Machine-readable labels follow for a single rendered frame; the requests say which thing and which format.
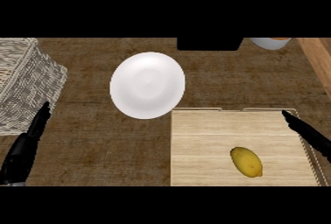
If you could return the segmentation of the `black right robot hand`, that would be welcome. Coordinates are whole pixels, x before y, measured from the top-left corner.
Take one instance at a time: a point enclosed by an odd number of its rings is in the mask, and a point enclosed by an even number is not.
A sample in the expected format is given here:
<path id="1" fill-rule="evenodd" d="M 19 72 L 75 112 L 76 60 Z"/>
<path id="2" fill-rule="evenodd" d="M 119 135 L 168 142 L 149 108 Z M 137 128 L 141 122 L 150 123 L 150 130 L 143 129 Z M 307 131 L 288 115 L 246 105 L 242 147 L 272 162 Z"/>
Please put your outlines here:
<path id="1" fill-rule="evenodd" d="M 311 147 L 322 153 L 331 163 L 331 140 L 317 132 L 317 130 L 285 110 L 282 111 L 283 119 L 288 123 L 288 128 L 298 133 Z"/>

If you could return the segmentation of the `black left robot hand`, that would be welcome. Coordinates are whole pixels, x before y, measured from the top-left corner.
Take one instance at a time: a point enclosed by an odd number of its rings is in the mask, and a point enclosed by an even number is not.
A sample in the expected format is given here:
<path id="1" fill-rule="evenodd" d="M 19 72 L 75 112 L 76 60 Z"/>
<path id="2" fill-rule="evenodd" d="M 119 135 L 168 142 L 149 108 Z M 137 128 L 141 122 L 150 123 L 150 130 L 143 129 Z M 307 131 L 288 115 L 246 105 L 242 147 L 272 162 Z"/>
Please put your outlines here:
<path id="1" fill-rule="evenodd" d="M 50 118 L 48 102 L 35 113 L 29 128 L 10 147 L 0 168 L 0 185 L 22 186 L 31 172 L 37 155 L 37 144 Z"/>

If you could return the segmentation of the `yellow lemon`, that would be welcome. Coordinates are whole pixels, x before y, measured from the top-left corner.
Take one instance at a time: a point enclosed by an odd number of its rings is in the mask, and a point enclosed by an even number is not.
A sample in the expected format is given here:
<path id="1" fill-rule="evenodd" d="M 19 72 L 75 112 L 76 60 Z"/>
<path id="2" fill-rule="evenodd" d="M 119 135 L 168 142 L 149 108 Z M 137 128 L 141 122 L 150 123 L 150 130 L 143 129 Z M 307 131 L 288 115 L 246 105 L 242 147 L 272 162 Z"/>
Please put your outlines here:
<path id="1" fill-rule="evenodd" d="M 263 163 L 251 150 L 243 147 L 235 147 L 230 150 L 233 165 L 243 176 L 248 178 L 263 176 Z"/>

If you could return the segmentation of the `pale wooden tray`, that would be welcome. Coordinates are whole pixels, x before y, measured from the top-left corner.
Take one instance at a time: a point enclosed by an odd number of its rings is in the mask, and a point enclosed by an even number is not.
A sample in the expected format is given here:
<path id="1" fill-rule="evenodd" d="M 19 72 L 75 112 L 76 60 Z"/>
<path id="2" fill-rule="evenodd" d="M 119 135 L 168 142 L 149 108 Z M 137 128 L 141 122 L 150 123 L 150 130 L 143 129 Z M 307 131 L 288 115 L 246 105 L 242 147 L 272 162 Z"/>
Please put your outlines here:
<path id="1" fill-rule="evenodd" d="M 263 175 L 245 177 L 230 150 L 249 149 Z M 170 126 L 173 186 L 326 186 L 316 153 L 288 128 L 279 108 L 175 108 Z"/>

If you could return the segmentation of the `white oval plate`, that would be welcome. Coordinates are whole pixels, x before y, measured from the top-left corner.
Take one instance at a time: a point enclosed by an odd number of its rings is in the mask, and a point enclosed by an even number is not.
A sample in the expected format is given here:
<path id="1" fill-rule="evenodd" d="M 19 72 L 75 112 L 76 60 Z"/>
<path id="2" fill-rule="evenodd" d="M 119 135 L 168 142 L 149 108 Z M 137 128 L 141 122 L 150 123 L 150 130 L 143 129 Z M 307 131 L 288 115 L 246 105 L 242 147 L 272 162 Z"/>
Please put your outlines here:
<path id="1" fill-rule="evenodd" d="M 119 63 L 109 81 L 109 96 L 127 116 L 164 116 L 177 106 L 183 92 L 181 66 L 168 55 L 141 52 Z"/>

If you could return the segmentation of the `grey wicker basket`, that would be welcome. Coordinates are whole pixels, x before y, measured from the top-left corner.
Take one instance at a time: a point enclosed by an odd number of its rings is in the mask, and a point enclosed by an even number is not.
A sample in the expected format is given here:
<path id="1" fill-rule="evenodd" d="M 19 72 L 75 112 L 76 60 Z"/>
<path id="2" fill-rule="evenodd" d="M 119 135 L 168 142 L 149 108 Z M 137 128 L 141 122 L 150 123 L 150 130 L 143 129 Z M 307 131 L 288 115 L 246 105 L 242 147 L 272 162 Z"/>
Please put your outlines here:
<path id="1" fill-rule="evenodd" d="M 35 38 L 0 38 L 0 136 L 26 132 L 44 102 L 54 110 L 66 78 Z"/>

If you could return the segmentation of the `light brown wooden panel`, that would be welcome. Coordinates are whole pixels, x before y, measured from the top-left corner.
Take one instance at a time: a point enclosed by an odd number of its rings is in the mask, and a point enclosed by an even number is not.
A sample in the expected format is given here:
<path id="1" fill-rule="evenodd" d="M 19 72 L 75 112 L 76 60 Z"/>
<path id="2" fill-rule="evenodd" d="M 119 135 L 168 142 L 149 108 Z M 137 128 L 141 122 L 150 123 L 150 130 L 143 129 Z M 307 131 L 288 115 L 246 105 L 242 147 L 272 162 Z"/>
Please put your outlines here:
<path id="1" fill-rule="evenodd" d="M 297 42 L 331 99 L 331 38 L 297 38 Z"/>

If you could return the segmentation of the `white cup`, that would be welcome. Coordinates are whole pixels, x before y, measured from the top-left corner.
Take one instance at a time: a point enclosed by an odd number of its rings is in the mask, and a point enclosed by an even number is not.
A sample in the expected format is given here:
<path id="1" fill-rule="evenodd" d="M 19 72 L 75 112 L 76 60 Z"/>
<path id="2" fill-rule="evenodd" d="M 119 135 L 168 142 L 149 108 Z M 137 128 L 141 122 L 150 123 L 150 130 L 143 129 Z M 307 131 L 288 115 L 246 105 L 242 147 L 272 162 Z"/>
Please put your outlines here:
<path id="1" fill-rule="evenodd" d="M 279 50 L 289 40 L 289 38 L 251 38 L 252 43 L 266 50 Z"/>

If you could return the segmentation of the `black box appliance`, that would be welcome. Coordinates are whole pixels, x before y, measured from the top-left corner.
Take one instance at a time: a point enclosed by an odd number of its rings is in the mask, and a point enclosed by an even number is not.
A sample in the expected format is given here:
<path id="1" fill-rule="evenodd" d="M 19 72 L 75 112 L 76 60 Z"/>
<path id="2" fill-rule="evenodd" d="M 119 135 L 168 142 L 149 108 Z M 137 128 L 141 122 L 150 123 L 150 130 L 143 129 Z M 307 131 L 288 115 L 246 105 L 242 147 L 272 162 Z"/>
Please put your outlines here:
<path id="1" fill-rule="evenodd" d="M 242 38 L 177 38 L 181 51 L 236 51 Z"/>

